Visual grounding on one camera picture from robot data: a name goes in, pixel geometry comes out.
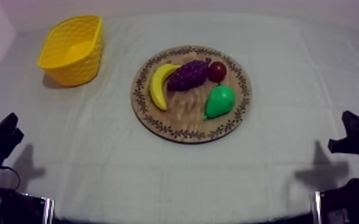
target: banana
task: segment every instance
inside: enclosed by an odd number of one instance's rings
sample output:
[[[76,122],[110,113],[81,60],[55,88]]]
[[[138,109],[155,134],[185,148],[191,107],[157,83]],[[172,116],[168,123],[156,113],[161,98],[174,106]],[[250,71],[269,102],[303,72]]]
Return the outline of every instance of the banana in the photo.
[[[167,103],[163,94],[163,83],[167,77],[179,67],[181,66],[175,64],[164,64],[156,70],[151,78],[150,95],[154,104],[160,110],[167,110]]]

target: grape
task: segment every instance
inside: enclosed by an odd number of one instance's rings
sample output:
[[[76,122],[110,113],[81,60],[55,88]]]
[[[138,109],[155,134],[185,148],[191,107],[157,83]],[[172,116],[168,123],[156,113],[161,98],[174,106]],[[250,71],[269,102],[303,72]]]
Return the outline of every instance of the grape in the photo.
[[[167,89],[186,91],[204,84],[211,61],[211,58],[206,58],[206,61],[194,60],[184,64],[170,76]]]

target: white tablecloth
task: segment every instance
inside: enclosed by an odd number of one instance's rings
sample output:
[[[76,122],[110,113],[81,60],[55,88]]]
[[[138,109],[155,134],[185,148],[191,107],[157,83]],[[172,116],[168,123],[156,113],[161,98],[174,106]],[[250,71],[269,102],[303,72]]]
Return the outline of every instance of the white tablecloth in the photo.
[[[21,191],[55,198],[59,216],[120,223],[223,223],[310,209],[308,194],[359,177],[359,158],[330,155],[344,110],[359,115],[359,32],[250,14],[105,18],[98,76],[76,88],[44,77],[47,30],[18,34],[0,65],[0,121],[24,132],[5,164]],[[181,145],[136,119],[131,84],[158,52],[203,45],[237,60],[252,82],[231,134]],[[0,184],[14,185],[3,173]]]

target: woven plastic basket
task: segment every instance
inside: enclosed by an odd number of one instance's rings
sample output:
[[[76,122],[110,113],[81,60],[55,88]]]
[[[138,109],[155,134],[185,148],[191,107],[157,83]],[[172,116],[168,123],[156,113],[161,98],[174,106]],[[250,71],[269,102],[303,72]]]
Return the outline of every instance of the woven plastic basket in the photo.
[[[50,30],[38,66],[57,83],[78,86],[96,77],[102,51],[101,17],[73,17]]]

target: round wooden tray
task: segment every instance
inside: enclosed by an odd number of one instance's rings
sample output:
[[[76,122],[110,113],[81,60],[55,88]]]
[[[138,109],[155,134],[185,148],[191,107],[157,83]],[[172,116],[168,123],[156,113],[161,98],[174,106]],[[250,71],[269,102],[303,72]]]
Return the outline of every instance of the round wooden tray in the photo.
[[[221,117],[203,120],[206,101],[217,85],[207,80],[202,86],[185,92],[167,91],[163,86],[167,110],[159,110],[151,100],[149,85],[157,68],[163,64],[185,64],[193,60],[221,61],[227,67],[227,75],[221,82],[230,86],[236,94],[234,108]],[[138,71],[132,84],[131,103],[142,124],[165,139],[180,143],[202,143],[221,138],[242,122],[252,96],[250,81],[241,66],[229,56],[203,46],[179,46],[167,49],[149,59]]]

